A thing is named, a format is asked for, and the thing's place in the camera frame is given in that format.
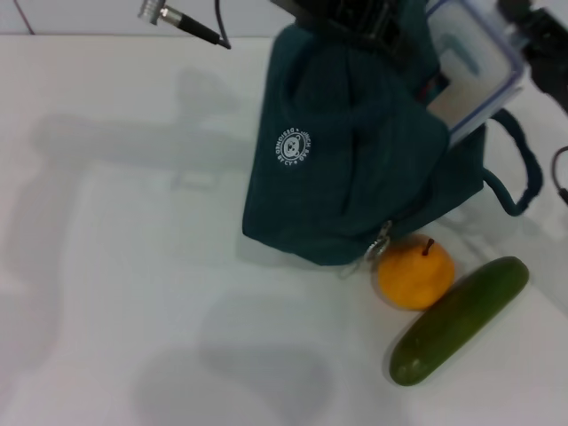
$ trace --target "green cucumber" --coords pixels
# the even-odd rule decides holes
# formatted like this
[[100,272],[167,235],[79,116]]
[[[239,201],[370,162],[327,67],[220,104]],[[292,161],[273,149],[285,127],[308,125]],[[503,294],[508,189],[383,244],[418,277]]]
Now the green cucumber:
[[501,309],[529,280],[516,257],[482,266],[429,308],[406,332],[390,358],[390,377],[412,386],[440,367]]

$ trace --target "plastic container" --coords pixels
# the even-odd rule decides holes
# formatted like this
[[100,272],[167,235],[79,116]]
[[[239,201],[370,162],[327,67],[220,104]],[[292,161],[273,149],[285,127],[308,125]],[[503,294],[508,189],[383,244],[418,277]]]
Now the plastic container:
[[455,144],[517,92],[524,62],[467,0],[440,0],[428,10],[428,22],[449,80],[428,109],[447,124]]

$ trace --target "bag strap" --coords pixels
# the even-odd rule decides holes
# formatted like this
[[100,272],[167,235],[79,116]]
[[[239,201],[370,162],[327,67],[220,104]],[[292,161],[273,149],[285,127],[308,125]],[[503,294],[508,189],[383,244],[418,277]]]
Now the bag strap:
[[531,201],[542,189],[544,180],[542,169],[540,168],[533,151],[531,151],[531,148],[527,145],[525,133],[523,132],[523,129],[521,129],[517,119],[505,109],[499,110],[491,118],[503,126],[503,128],[515,140],[518,151],[525,162],[527,187],[521,199],[515,203],[505,185],[491,171],[484,169],[483,180],[491,187],[491,189],[493,189],[497,199],[505,211],[509,215],[517,217],[522,215],[525,210],[528,209]]

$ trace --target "white table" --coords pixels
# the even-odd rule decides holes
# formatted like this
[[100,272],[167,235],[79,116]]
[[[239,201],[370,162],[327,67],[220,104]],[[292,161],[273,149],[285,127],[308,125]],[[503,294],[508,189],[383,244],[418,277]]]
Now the white table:
[[[234,44],[0,38],[0,424],[568,423],[568,209],[550,185],[527,217],[486,190],[430,227],[460,271],[517,255],[534,286],[400,388],[385,353],[414,314],[368,272],[241,235],[270,41]],[[568,121],[530,87],[511,109],[548,172]],[[515,149],[490,135],[519,194]]]

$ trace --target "white circular logo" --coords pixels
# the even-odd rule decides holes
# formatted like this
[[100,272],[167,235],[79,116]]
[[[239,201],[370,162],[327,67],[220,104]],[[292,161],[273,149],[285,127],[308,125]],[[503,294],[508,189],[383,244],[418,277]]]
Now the white circular logo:
[[286,166],[303,162],[310,153],[312,140],[310,135],[299,129],[288,129],[276,142],[276,156]]

